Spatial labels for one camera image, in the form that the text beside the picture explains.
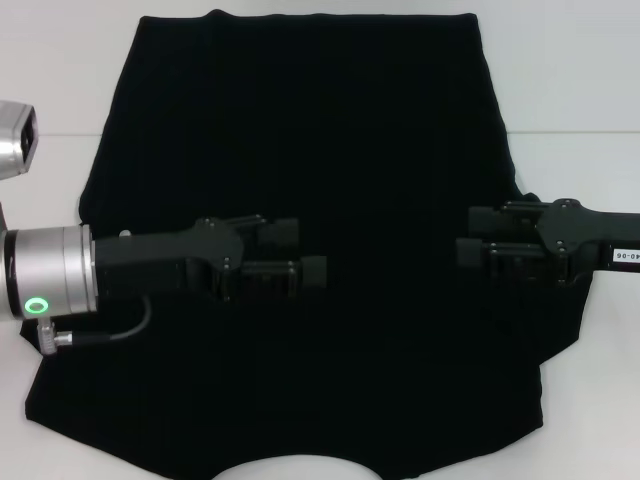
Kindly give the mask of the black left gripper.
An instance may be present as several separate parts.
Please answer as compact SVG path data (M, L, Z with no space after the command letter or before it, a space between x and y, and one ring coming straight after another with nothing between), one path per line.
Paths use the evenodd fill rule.
M144 296L189 293L225 302L322 299L327 258L244 261L244 251L294 251L296 218L254 214L198 222L173 232L101 238L94 242L97 308Z

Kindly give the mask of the black shirt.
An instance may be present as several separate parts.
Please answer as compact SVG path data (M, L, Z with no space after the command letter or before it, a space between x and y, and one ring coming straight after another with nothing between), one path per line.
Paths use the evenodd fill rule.
M457 267L471 206L521 197L477 18L144 17L79 215L98 236L294 217L319 301L153 298L149 327L44 359L27 419L172 480L322 455L405 480L540 428L543 362L591 278Z

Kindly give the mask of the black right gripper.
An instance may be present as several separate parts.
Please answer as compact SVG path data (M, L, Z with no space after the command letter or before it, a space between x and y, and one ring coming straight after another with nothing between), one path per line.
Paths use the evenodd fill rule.
M595 271L640 274L640 213L594 211L575 199L470 207L456 261L497 285L556 287Z

